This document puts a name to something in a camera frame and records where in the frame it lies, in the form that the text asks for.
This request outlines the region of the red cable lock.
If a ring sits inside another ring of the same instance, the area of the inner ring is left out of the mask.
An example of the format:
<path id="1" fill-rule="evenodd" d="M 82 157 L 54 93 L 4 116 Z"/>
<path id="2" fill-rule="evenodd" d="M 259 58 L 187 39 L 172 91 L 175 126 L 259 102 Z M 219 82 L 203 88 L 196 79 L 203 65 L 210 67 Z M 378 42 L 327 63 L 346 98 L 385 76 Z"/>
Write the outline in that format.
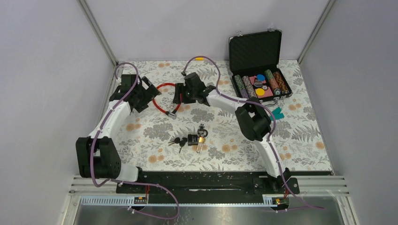
<path id="1" fill-rule="evenodd" d="M 182 93 L 176 83 L 166 82 L 157 86 L 160 95 L 153 101 L 152 118 L 154 120 L 177 120 L 183 108 Z"/>

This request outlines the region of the brass padlock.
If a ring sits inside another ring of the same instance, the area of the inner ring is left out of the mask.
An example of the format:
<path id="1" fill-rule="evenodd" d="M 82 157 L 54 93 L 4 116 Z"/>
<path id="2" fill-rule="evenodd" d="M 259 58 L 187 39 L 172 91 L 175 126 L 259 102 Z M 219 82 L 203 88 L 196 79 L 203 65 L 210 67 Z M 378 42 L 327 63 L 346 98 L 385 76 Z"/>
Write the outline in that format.
<path id="1" fill-rule="evenodd" d="M 203 145 L 206 141 L 206 137 L 208 136 L 208 131 L 205 129 L 204 124 L 200 124 L 199 128 L 197 130 L 197 135 L 198 135 L 198 145 L 196 152 L 200 153 L 203 149 Z"/>

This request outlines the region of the black padlock with keys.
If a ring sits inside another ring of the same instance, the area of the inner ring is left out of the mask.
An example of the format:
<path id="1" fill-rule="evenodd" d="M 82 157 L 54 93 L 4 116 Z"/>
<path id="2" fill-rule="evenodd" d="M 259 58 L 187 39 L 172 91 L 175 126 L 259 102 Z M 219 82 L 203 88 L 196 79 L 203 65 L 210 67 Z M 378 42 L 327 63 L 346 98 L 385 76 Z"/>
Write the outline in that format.
<path id="1" fill-rule="evenodd" d="M 168 145 L 178 144 L 179 146 L 179 153 L 181 153 L 182 148 L 185 145 L 192 146 L 197 145 L 199 143 L 199 136 L 198 135 L 187 135 L 186 137 L 176 137 L 174 140 L 170 141 Z"/>

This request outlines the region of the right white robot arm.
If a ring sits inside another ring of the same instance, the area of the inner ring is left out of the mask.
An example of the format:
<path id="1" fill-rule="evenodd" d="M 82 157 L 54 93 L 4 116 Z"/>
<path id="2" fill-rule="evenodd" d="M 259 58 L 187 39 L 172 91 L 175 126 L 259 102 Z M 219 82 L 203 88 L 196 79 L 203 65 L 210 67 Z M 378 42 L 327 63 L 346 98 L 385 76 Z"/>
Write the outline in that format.
<path id="1" fill-rule="evenodd" d="M 288 186 L 288 169 L 284 168 L 273 140 L 276 120 L 272 112 L 256 98 L 232 97 L 213 85 L 206 86 L 196 73 L 183 72 L 182 75 L 182 95 L 188 101 L 235 114 L 242 135 L 256 146 L 268 175 L 272 176 L 269 180 L 270 189 L 275 193 L 283 192 Z"/>

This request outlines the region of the yellow poker chip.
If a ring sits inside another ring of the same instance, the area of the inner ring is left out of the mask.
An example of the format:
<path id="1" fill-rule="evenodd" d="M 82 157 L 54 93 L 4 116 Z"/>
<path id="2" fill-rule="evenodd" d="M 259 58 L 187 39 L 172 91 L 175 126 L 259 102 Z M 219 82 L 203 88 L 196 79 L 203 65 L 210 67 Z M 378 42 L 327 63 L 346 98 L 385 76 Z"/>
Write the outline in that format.
<path id="1" fill-rule="evenodd" d="M 265 90 L 262 89 L 262 88 L 258 88 L 258 89 L 255 90 L 255 93 L 256 93 L 256 95 L 257 95 L 259 98 L 261 98 L 262 96 L 265 95 Z"/>

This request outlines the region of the blue poker chip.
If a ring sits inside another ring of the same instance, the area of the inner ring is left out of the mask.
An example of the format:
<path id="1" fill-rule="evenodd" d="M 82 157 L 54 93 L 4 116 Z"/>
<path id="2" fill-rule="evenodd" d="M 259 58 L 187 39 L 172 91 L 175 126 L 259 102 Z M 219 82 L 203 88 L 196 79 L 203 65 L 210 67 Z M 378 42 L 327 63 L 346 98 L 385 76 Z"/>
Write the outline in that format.
<path id="1" fill-rule="evenodd" d="M 258 75 L 256 75 L 256 79 L 259 81 L 265 81 L 265 76 L 262 74 L 258 74 Z"/>

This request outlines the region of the black poker chip case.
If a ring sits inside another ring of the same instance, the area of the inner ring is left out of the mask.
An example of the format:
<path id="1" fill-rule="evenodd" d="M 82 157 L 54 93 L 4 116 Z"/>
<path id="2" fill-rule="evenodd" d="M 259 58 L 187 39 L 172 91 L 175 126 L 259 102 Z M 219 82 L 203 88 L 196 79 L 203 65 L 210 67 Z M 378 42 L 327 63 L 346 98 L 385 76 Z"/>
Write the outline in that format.
<path id="1" fill-rule="evenodd" d="M 282 42 L 281 30 L 268 30 L 229 38 L 229 65 L 232 84 L 240 98 L 258 98 L 269 102 L 290 97 L 292 89 L 278 67 Z M 265 76 L 265 81 L 256 75 Z M 258 97 L 255 90 L 265 95 Z"/>

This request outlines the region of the teal block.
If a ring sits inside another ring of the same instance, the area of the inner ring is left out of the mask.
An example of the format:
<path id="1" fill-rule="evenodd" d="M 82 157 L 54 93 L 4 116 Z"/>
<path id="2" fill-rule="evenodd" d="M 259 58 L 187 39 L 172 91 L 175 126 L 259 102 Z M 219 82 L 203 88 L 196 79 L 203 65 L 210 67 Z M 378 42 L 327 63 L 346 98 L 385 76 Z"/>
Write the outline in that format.
<path id="1" fill-rule="evenodd" d="M 284 114 L 282 113 L 281 107 L 275 108 L 272 112 L 272 114 L 269 116 L 270 119 L 273 120 L 280 120 L 284 118 Z"/>

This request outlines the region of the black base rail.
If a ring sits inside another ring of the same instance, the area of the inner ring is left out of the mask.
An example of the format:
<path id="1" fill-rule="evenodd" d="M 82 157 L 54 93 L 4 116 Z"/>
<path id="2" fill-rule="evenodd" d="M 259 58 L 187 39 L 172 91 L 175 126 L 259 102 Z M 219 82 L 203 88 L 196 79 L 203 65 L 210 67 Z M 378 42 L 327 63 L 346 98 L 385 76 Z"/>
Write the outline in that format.
<path id="1" fill-rule="evenodd" d="M 230 204 L 262 203 L 263 195 L 284 196 L 285 186 L 281 178 L 273 178 L 266 172 L 140 172 L 140 183 L 159 184 L 171 191 L 168 194 L 159 187 L 122 184 L 118 194 L 143 194 L 150 204 Z"/>

